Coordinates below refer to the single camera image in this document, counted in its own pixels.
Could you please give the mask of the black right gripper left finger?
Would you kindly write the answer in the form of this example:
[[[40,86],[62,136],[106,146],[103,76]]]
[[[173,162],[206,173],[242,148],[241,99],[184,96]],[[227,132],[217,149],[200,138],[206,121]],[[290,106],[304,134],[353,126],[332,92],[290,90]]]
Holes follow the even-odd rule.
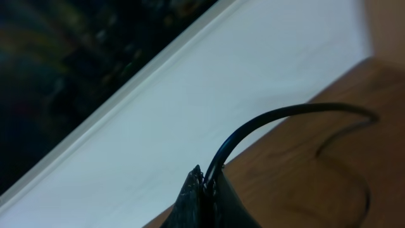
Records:
[[[161,228],[200,228],[203,173],[196,165],[188,174]]]

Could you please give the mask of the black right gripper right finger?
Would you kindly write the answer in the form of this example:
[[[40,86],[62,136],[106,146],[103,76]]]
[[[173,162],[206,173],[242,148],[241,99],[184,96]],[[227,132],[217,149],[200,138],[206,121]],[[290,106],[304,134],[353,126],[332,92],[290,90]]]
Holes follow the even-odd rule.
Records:
[[[261,228],[242,204],[230,181],[221,171],[216,180],[217,225],[224,228]]]

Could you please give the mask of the dark window pane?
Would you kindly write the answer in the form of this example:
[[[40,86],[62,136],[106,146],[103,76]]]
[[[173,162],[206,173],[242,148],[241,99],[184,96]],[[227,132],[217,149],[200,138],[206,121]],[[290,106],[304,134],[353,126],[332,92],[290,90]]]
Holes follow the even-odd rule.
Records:
[[[1,0],[1,209],[231,1]]]

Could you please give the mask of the cardboard side panel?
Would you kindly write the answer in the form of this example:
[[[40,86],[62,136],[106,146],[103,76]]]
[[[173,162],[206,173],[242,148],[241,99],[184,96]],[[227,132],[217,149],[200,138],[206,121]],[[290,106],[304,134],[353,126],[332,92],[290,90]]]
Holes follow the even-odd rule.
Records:
[[[374,56],[404,65],[404,0],[364,0]]]

